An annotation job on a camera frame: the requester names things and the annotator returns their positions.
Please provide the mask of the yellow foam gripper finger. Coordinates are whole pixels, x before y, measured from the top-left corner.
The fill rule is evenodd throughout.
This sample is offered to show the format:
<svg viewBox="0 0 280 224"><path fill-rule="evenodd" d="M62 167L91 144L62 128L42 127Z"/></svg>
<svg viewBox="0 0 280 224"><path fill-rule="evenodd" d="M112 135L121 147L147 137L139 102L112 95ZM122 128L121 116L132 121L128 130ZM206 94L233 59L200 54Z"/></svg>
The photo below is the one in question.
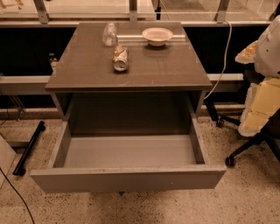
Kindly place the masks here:
<svg viewBox="0 0 280 224"><path fill-rule="evenodd" d="M265 78L259 84L251 83L238 127L239 133L244 137L254 136L279 109L279 78Z"/></svg>
<svg viewBox="0 0 280 224"><path fill-rule="evenodd" d="M235 61L241 64L249 64L254 62L255 51L258 41L254 41L244 48L241 52L235 57Z"/></svg>

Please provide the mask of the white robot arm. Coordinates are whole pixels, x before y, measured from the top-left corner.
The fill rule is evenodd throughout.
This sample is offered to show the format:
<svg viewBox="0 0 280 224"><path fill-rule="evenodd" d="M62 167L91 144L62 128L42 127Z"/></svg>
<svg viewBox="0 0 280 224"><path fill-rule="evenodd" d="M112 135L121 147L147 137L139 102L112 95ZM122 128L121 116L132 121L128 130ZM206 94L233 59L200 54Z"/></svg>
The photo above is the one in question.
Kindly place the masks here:
<svg viewBox="0 0 280 224"><path fill-rule="evenodd" d="M235 61L253 63L255 71L264 76L259 84L250 84L238 127L242 136L252 137L280 109L280 16L258 40L238 53Z"/></svg>

